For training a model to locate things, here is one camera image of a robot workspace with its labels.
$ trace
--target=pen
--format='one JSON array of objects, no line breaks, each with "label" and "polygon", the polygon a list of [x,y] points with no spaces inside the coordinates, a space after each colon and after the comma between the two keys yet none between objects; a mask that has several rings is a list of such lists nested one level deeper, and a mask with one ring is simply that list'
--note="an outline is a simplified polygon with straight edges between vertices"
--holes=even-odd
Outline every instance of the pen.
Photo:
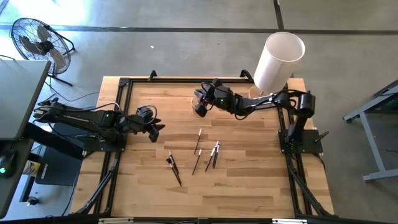
[{"label": "pen", "polygon": [[200,135],[201,135],[201,129],[199,130],[199,137],[198,137],[198,141],[197,141],[197,146],[195,147],[195,150],[194,150],[194,152],[193,152],[194,155],[195,155],[195,153],[197,153]]},{"label": "pen", "polygon": [[180,171],[178,171],[177,165],[176,165],[174,157],[172,155],[172,151],[170,151],[170,149],[169,149],[169,157],[170,157],[170,159],[172,161],[172,164],[174,166],[175,171],[177,171],[177,174],[180,174]]},{"label": "pen", "polygon": [[174,169],[174,166],[172,165],[172,160],[170,158],[168,158],[168,159],[166,159],[166,161],[167,161],[167,163],[169,163],[169,166],[172,168],[175,178],[177,178],[177,181],[180,184],[180,187],[182,187],[180,177],[178,176],[177,171]]},{"label": "pen", "polygon": [[195,173],[195,170],[197,169],[197,165],[198,165],[198,162],[199,162],[200,154],[201,154],[201,149],[199,150],[199,155],[198,155],[197,163],[195,163],[195,167],[193,168],[192,175]]},{"label": "pen", "polygon": [[209,168],[211,158],[213,158],[213,154],[214,154],[215,151],[216,151],[216,147],[214,147],[213,150],[211,150],[210,159],[209,159],[209,161],[207,162],[205,172],[206,172],[207,169]]},{"label": "pen", "polygon": [[216,154],[214,155],[213,159],[213,169],[216,168],[216,163],[217,163],[217,158],[218,158],[218,150],[220,149],[220,144],[218,143],[217,149],[216,149]]}]

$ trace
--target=concrete floor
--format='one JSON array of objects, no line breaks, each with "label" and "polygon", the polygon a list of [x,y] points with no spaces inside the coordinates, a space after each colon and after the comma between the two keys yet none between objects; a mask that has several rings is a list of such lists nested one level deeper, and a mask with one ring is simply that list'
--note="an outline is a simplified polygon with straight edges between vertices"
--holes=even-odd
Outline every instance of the concrete floor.
[{"label": "concrete floor", "polygon": [[[120,27],[276,28],[272,0],[10,0],[0,24],[34,17],[48,24]],[[280,0],[289,29],[397,29],[394,0]],[[105,75],[237,76],[254,73],[269,34],[61,32],[78,49],[60,78],[73,88],[53,82],[69,99],[98,91]],[[314,122],[330,131],[323,140],[326,174],[336,214],[346,218],[398,223],[398,178],[365,184],[362,174],[377,171],[360,123],[341,119],[382,87],[398,78],[398,36],[300,35],[307,51],[295,77],[305,79],[317,97]],[[0,30],[0,54],[22,58]],[[44,87],[39,100],[52,93]],[[89,96],[71,105],[96,103]],[[43,203],[25,207],[16,199],[5,219],[60,215],[71,187],[35,185]]]}]

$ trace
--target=gray table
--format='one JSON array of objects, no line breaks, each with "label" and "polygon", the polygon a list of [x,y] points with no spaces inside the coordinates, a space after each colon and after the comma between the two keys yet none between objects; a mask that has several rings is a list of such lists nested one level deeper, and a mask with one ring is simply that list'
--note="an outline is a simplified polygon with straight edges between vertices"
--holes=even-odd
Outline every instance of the gray table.
[{"label": "gray table", "polygon": [[10,147],[18,151],[16,173],[0,178],[0,218],[6,216],[33,145],[32,140],[20,138],[49,68],[48,61],[0,60],[0,152]]},{"label": "gray table", "polygon": [[[398,176],[398,169],[388,169],[381,156],[381,152],[397,152],[396,150],[398,149],[396,134],[398,130],[398,110],[396,108],[392,110],[389,108],[390,106],[386,106],[395,103],[397,96],[398,80],[377,92],[374,95],[374,99],[369,103],[343,117],[346,123],[351,123],[355,118],[361,119],[374,159],[379,168],[378,172],[363,175],[365,182]],[[384,157],[391,160],[394,159],[394,155],[389,154]],[[396,164],[396,160],[390,162],[390,164]]]}]

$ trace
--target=wooden table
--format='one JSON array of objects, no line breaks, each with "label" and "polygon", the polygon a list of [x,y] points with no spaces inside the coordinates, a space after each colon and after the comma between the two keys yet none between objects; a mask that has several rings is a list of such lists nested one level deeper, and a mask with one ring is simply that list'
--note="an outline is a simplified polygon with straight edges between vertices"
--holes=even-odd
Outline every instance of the wooden table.
[{"label": "wooden table", "polygon": [[[98,106],[113,102],[120,77],[104,77]],[[305,90],[301,78],[291,78],[290,89]],[[250,84],[226,84],[247,96]],[[243,121],[213,108],[205,118],[192,112],[193,90],[198,83],[135,83],[130,113],[140,105],[157,107],[166,127],[156,143],[147,134],[130,134],[122,154],[113,200],[113,217],[294,217],[285,157],[279,152],[276,109],[256,111]],[[203,149],[193,155],[199,129]],[[312,120],[307,129],[313,128]],[[215,142],[220,140],[216,169],[205,165]],[[165,159],[168,149],[180,170],[179,186]],[[83,161],[71,212],[77,211],[97,188],[103,152]],[[303,155],[307,185],[318,201],[333,213],[325,172],[319,158]],[[301,191],[299,201],[303,209]],[[104,191],[103,206],[108,191]]]}]

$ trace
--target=white cylinder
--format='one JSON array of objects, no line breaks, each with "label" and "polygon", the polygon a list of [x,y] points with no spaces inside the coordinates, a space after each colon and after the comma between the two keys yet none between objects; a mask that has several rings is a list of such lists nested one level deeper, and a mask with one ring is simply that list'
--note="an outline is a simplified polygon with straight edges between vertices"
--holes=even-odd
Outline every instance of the white cylinder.
[{"label": "white cylinder", "polygon": [[278,32],[268,37],[254,74],[254,84],[265,93],[283,89],[304,56],[303,41],[294,34]]}]

